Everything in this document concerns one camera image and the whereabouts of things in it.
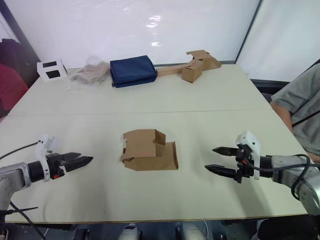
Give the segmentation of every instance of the black cable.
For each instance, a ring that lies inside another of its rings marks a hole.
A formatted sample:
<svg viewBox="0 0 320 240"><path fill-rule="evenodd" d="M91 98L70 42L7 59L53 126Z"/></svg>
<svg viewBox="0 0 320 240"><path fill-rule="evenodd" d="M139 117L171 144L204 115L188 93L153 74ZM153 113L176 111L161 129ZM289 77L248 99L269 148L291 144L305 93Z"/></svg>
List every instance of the black cable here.
<svg viewBox="0 0 320 240"><path fill-rule="evenodd" d="M306 175L306 173L307 173L307 171L308 171L308 169L310 167L310 157L305 155L305 154L297 154L296 156L305 157L305 159L306 159L306 165L305 165L303 171L301 172L301 174L297 177L297 179L294 181L294 183L291 186L291 194L292 194L292 196L295 199L300 201L299 197L296 195L295 189L298 186L298 183L301 181L301 179Z"/></svg>
<svg viewBox="0 0 320 240"><path fill-rule="evenodd" d="M3 156L0 156L0 160L3 159L3 158L5 158L5 157L7 157L7 156L9 156L9 155L11 155L11 154L13 154L13 153L15 153L15 152L17 152L17 151L20 151L20 150L22 150L22 149L26 149L26 148L31 147L31 146L33 146L33 145L37 145L38 142L39 142L39 141L34 142L34 143L32 143L32 144L29 144L29 145L26 145L26 146L23 146L23 147L20 147L20 148L18 148L18 149L16 149L16 150L13 150L13 151L11 151L11 152L8 152L7 154L5 154L5 155L3 155Z"/></svg>
<svg viewBox="0 0 320 240"><path fill-rule="evenodd" d="M302 178L306 175L309 167L319 167L320 164L310 164L310 158L309 156L305 155L305 154L297 154L295 156L298 157L305 157L306 158L306 163L301 163L301 164L294 164L294 165L289 165L289 166L283 166L283 167L276 167L276 168L260 168L260 167L256 167L254 166L247 157L244 157L245 162L253 169L261 171L261 172L277 172L277 171L283 171L283 170L287 170L287 169L294 169L294 168L299 168L299 167L304 167L303 171L301 172L301 174L298 176L298 178L294 181L294 183L291 186L291 194L292 196L297 199L300 200L299 197L296 195L295 193L295 189L298 185L298 183L302 180Z"/></svg>
<svg viewBox="0 0 320 240"><path fill-rule="evenodd" d="M14 205L14 203L12 201L10 202L10 206L13 207L17 211L20 210L19 208L17 208L16 205ZM39 236L43 240L47 240L45 235L43 235L43 233L39 230L39 228L31 221L31 219L23 211L20 211L19 213L28 221L28 223L31 225L31 227L33 227L33 229L39 234Z"/></svg>

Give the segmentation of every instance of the folded fabric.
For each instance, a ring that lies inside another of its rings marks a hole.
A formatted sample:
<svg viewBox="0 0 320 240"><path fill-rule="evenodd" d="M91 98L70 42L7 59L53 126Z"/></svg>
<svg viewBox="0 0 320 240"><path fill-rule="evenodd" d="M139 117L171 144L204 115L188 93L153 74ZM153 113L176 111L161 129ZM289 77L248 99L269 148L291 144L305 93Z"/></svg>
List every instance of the folded fabric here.
<svg viewBox="0 0 320 240"><path fill-rule="evenodd" d="M147 55L110 62L112 85L116 88L154 82L157 71Z"/></svg>

